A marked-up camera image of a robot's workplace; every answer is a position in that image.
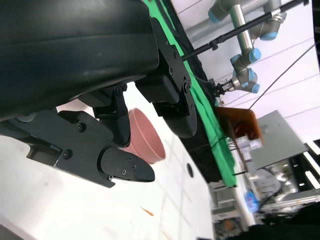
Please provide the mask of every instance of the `blue joint cap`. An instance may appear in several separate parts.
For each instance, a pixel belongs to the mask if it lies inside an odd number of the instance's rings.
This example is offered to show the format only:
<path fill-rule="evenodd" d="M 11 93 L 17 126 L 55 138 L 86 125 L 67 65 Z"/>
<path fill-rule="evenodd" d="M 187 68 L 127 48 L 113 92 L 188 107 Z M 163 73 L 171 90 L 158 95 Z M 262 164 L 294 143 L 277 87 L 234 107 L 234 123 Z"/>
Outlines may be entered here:
<path fill-rule="evenodd" d="M 253 94 L 257 94 L 257 93 L 259 92 L 259 89 L 260 89 L 260 84 L 256 83 L 256 84 L 253 86 L 251 92 L 252 92 Z"/>
<path fill-rule="evenodd" d="M 269 32 L 269 33 L 266 33 L 266 34 L 260 36 L 260 39 L 262 41 L 272 41 L 272 40 L 276 39 L 277 35 L 278 35 L 278 33 L 276 31 Z"/>
<path fill-rule="evenodd" d="M 231 64 L 234 64 L 234 62 L 237 61 L 238 58 L 240 58 L 240 57 L 241 57 L 241 54 L 237 54 L 237 55 L 233 56 L 232 58 L 230 58 Z"/>
<path fill-rule="evenodd" d="M 218 23 L 221 22 L 221 21 L 212 13 L 211 10 L 208 11 L 208 16 L 209 16 L 210 20 L 211 20 L 212 22 L 214 22 L 215 24 L 218 24 Z"/>
<path fill-rule="evenodd" d="M 258 48 L 254 48 L 251 50 L 251 52 L 249 53 L 249 60 L 250 63 L 255 63 L 256 61 L 258 61 L 261 58 L 261 52 Z"/>
<path fill-rule="evenodd" d="M 256 78 L 257 74 L 252 70 L 252 68 L 248 69 L 248 78 L 249 81 L 253 81 Z"/>

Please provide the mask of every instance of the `green cloth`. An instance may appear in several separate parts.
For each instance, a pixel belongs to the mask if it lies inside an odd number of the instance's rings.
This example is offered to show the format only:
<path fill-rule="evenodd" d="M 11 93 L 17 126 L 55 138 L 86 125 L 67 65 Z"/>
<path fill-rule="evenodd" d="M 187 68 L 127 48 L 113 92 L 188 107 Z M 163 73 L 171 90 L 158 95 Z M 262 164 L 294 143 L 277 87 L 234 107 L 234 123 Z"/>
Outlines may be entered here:
<path fill-rule="evenodd" d="M 144 3 L 149 7 L 150 16 L 157 18 L 158 21 L 160 22 L 170 44 L 175 45 L 177 50 L 179 51 L 180 56 L 183 56 L 184 52 L 182 51 L 181 47 L 179 46 L 175 37 L 173 36 L 172 32 L 167 26 L 164 18 L 162 17 L 158 9 L 156 2 L 154 0 L 144 0 Z M 168 15 L 166 7 L 163 4 L 162 6 Z M 186 70 L 189 73 L 192 73 L 187 61 L 184 62 L 184 65 Z M 207 97 L 205 96 L 203 90 L 201 89 L 198 81 L 195 79 L 195 77 L 192 74 L 190 74 L 190 78 L 192 81 L 191 94 L 192 94 L 194 103 L 196 105 L 196 108 L 203 121 L 209 143 L 211 143 L 211 146 L 212 146 L 211 150 L 216 159 L 216 163 L 220 170 L 223 182 L 226 186 L 232 187 L 236 185 L 236 182 L 237 182 L 236 177 L 234 176 L 235 160 L 228 148 L 227 142 L 225 140 L 220 140 L 224 138 L 224 133 L 220 128 L 218 120 L 214 115 L 214 112 L 211 108 L 211 105 Z"/>

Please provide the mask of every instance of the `bolt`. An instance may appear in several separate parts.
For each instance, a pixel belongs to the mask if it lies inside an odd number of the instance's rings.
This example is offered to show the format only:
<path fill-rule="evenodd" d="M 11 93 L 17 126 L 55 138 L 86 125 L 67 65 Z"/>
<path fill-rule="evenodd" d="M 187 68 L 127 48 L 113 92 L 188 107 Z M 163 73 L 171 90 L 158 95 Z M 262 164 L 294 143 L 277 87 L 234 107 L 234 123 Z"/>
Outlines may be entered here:
<path fill-rule="evenodd" d="M 121 94 L 122 94 L 122 91 L 120 90 L 119 87 L 117 87 L 116 90 L 115 90 L 115 93 L 116 93 L 116 95 L 117 95 L 118 97 L 120 97 Z"/>
<path fill-rule="evenodd" d="M 80 124 L 78 125 L 78 131 L 79 131 L 80 133 L 83 133 L 86 129 L 87 129 L 87 127 L 86 127 L 86 125 L 85 125 L 84 123 L 80 123 Z"/>
<path fill-rule="evenodd" d="M 188 92 L 188 85 L 187 85 L 186 82 L 183 84 L 183 89 L 184 89 L 184 92 L 185 92 L 185 93 Z"/>
<path fill-rule="evenodd" d="M 72 158 L 72 155 L 73 155 L 73 152 L 72 150 L 68 149 L 68 150 L 65 150 L 64 153 L 63 153 L 63 158 L 65 160 L 69 160 L 70 158 Z"/>

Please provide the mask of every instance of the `black rod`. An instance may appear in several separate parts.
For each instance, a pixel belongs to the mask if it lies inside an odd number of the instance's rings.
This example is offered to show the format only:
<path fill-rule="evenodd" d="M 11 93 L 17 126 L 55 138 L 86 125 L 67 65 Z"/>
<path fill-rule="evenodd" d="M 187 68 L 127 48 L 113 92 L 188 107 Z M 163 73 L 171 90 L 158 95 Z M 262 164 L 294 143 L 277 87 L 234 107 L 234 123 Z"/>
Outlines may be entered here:
<path fill-rule="evenodd" d="M 281 13 L 284 13 L 284 12 L 294 8 L 295 6 L 297 6 L 301 3 L 305 3 L 305 2 L 306 2 L 306 0 L 292 0 L 284 5 L 280 6 L 279 9 L 280 9 Z M 256 25 L 264 23 L 265 21 L 267 21 L 271 18 L 272 18 L 272 12 L 271 11 L 267 12 L 266 14 L 254 19 L 252 21 L 249 21 L 246 24 L 244 24 L 240 27 L 237 27 L 237 28 L 217 37 L 216 39 L 210 41 L 209 43 L 195 49 L 193 52 L 190 52 L 190 53 L 183 55 L 181 58 L 183 61 L 186 61 L 189 58 L 197 56 L 197 55 L 199 55 L 199 54 L 201 54 L 211 48 L 213 48 L 213 50 L 216 50 L 217 44 L 224 43 L 226 40 L 229 40 L 229 39 L 239 35 L 240 33 L 243 33 L 244 31 L 247 31 L 247 30 L 253 28 Z"/>

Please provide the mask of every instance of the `pink bowl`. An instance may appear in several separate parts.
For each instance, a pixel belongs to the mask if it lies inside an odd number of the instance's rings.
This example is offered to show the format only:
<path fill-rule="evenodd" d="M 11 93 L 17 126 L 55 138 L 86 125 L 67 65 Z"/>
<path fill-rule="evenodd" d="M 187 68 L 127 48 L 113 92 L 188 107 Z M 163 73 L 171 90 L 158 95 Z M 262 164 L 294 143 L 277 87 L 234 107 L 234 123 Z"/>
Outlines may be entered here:
<path fill-rule="evenodd" d="M 164 145 L 146 115 L 138 108 L 135 108 L 129 112 L 129 120 L 131 143 L 124 150 L 130 153 L 133 153 L 132 150 L 134 150 L 138 157 L 149 164 L 165 159 Z"/>

